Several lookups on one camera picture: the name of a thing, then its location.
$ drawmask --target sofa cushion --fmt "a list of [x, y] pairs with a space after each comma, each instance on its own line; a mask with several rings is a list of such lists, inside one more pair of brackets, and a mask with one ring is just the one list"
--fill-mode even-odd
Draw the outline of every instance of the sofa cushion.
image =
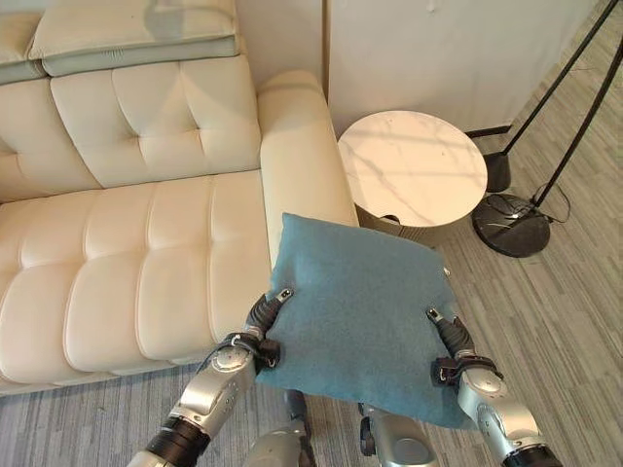
[[100, 188], [56, 110], [50, 79], [0, 86], [0, 202]]
[[58, 112], [103, 187], [260, 167], [243, 55], [52, 79]]
[[28, 49], [39, 13], [0, 14], [0, 85], [46, 76], [40, 60], [29, 60]]
[[4, 204], [0, 393], [200, 360], [269, 276], [257, 170]]
[[60, 0], [37, 29], [30, 57], [53, 76], [239, 54], [234, 0]]

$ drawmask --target sofa backrest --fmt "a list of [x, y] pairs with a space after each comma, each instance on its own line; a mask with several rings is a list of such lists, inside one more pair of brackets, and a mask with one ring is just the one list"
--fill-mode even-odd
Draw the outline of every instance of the sofa backrest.
[[56, 0], [0, 25], [0, 202], [259, 168], [234, 0]]
[[245, 55], [0, 86], [0, 202], [260, 167]]

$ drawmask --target floor lamp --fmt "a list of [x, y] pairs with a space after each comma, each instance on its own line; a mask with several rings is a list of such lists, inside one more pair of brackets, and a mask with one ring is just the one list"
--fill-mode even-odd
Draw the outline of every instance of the floor lamp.
[[[599, 26], [604, 23], [605, 18], [609, 12], [612, 11], [617, 1], [618, 0], [610, 1], [606, 7], [605, 14], [598, 20]], [[595, 35], [595, 32], [597, 32], [599, 26], [597, 28], [594, 26], [593, 29], [591, 29], [591, 32], [589, 33], [591, 38]], [[583, 51], [587, 44], [588, 42], [585, 39], [582, 42], [582, 45], [580, 45], [579, 50], [581, 49]], [[579, 54], [576, 52], [573, 57], [577, 59], [577, 56], [579, 56]], [[571, 156], [582, 139], [582, 136], [584, 136], [584, 133], [591, 124], [593, 117], [595, 117], [595, 114], [600, 108], [605, 94], [607, 93], [607, 90], [616, 75], [617, 69], [621, 64], [622, 56], [623, 38], [621, 38], [616, 54], [614, 55], [612, 63], [610, 64], [610, 67], [605, 75], [604, 82], [602, 83], [600, 90], [597, 92], [591, 108], [586, 114], [586, 117], [575, 134], [575, 137], [571, 141], [571, 144], [556, 168], [556, 171], [547, 182], [543, 192], [538, 196], [537, 193], [534, 194], [530, 200], [507, 194], [489, 195], [480, 201], [478, 206], [476, 206], [472, 212], [471, 218], [474, 230], [480, 239], [489, 247], [493, 248], [493, 250], [506, 256], [525, 258], [541, 251], [547, 245], [550, 237], [549, 224], [552, 222], [552, 219], [543, 214], [539, 210], [539, 207], [545, 201], [547, 195], [556, 184], [556, 181], [560, 177], [568, 161], [571, 159]], [[552, 85], [552, 88], [554, 89], [560, 81], [562, 81], [562, 78], [561, 80], [557, 79], [557, 82]], [[549, 95], [553, 92], [552, 88], [547, 91], [547, 97], [549, 97]], [[544, 103], [543, 99], [541, 99], [539, 106], [537, 106], [538, 110], [542, 107], [542, 103]], [[532, 112], [529, 122], [531, 122], [535, 114], [536, 112]]]
[[506, 147], [497, 153], [490, 153], [485, 155], [485, 163], [487, 164], [487, 174], [488, 174], [488, 182], [487, 182], [487, 192], [489, 193], [499, 193], [506, 190], [510, 187], [510, 165], [508, 162], [508, 153], [515, 146], [515, 143], [522, 137], [526, 128], [532, 123], [534, 117], [538, 114], [538, 112], [543, 108], [547, 100], [554, 93], [558, 85], [565, 78], [571, 67], [575, 64], [575, 62], [579, 59], [579, 57], [584, 52], [584, 49], [590, 44], [597, 31], [604, 24], [605, 19], [610, 15], [614, 7], [616, 6], [618, 0], [610, 0], [607, 6], [604, 9], [604, 12], [597, 19], [591, 30], [586, 34], [584, 40], [580, 43], [577, 50], [573, 53], [571, 58], [568, 60], [565, 67], [561, 70], [560, 74], [556, 77], [552, 86], [550, 86], [549, 90], [543, 94], [541, 100], [536, 104], [534, 110], [532, 110], [531, 114], [528, 116], [524, 124], [519, 128], [513, 139], [506, 145]]

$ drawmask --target blue pillow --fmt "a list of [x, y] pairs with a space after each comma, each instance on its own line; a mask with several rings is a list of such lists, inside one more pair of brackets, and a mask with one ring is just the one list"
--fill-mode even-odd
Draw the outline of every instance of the blue pillow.
[[453, 388], [433, 386], [430, 363], [448, 351], [425, 317], [450, 317], [441, 256], [412, 241], [284, 214], [272, 292], [294, 296], [271, 339], [281, 361], [258, 381], [366, 402], [450, 428], [473, 428]]

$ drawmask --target marble tabletop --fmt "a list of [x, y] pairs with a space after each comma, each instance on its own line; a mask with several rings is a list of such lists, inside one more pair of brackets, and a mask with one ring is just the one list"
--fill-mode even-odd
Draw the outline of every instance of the marble tabletop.
[[469, 214], [487, 187], [476, 145], [441, 119], [418, 112], [369, 115], [339, 141], [354, 202], [410, 227], [449, 224]]

